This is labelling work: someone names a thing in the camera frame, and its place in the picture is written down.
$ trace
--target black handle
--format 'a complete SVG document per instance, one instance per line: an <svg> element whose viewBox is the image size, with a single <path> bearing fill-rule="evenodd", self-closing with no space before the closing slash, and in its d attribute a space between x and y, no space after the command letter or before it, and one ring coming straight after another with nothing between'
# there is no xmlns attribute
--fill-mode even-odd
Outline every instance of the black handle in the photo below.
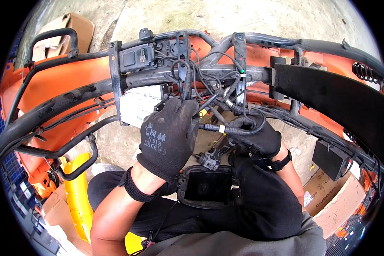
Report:
<svg viewBox="0 0 384 256"><path fill-rule="evenodd" d="M65 35L68 35L71 37L71 51L68 53L68 57L72 58L77 56L78 55L78 37L75 30L72 28L54 29L54 30L46 31L37 35L34 38L33 42L31 42L31 45L28 48L28 52L27 52L27 60L26 60L25 68L29 63L33 61L33 48L37 42L44 39L52 38L55 36L65 36Z"/></svg>
<svg viewBox="0 0 384 256"><path fill-rule="evenodd" d="M97 144L95 143L95 136L91 133L86 137L86 140L90 143L92 149L92 156L85 163L83 163L80 167L78 167L72 173L66 174L61 167L59 167L56 172L66 181L72 181L82 174L85 170L87 170L90 166L92 166L98 158L98 149Z"/></svg>

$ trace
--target black work glove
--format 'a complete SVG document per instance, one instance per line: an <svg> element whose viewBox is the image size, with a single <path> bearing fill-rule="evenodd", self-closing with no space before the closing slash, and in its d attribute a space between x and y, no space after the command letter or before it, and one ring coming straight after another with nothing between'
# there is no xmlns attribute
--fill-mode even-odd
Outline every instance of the black work glove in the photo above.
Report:
<svg viewBox="0 0 384 256"><path fill-rule="evenodd" d="M199 128L198 103L169 99L163 110L146 117L141 126L138 162L167 182L173 182L195 148Z"/></svg>
<svg viewBox="0 0 384 256"><path fill-rule="evenodd" d="M247 115L256 122L258 127L263 122L262 115ZM242 128L245 130L253 130L251 123L244 115L238 116L235 120L229 122L229 126L233 128ZM228 135L231 139L239 144L244 144L248 149L256 149L263 155L272 158L280 151L282 142L282 134L275 131L273 127L266 121L263 128L253 135Z"/></svg>

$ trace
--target qr code sticker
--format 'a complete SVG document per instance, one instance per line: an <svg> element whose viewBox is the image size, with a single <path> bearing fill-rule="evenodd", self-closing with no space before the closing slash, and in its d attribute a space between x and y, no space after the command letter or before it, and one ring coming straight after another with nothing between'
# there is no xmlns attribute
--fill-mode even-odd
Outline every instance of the qr code sticker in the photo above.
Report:
<svg viewBox="0 0 384 256"><path fill-rule="evenodd" d="M312 200L312 195L310 195L310 193L306 191L306 193L304 193L303 206L306 207L307 205L309 205L310 202L312 202Z"/></svg>

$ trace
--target yellow fender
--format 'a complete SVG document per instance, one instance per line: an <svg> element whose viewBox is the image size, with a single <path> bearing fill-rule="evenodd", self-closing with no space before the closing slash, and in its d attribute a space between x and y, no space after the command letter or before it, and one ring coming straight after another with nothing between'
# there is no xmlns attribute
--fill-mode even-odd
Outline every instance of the yellow fender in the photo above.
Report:
<svg viewBox="0 0 384 256"><path fill-rule="evenodd" d="M69 174L80 167L85 161L90 159L90 153L83 153L73 161L67 162L64 166L64 172ZM75 230L78 236L91 243L90 230L92 226L92 217L94 211L91 208L87 196L87 176L83 172L80 176L72 181L64 181L65 194L67 196L68 208L72 222L74 223ZM141 241L143 239L133 233L128 233L125 237L125 247L128 254L132 254L142 249Z"/></svg>

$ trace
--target metal coil spring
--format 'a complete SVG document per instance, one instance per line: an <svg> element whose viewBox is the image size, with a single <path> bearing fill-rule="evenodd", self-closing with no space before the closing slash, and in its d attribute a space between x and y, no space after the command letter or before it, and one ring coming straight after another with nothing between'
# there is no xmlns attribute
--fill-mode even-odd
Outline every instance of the metal coil spring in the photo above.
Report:
<svg viewBox="0 0 384 256"><path fill-rule="evenodd" d="M374 84L380 84L383 78L375 72L372 68L367 67L364 64L355 62L351 71L361 80L369 81Z"/></svg>

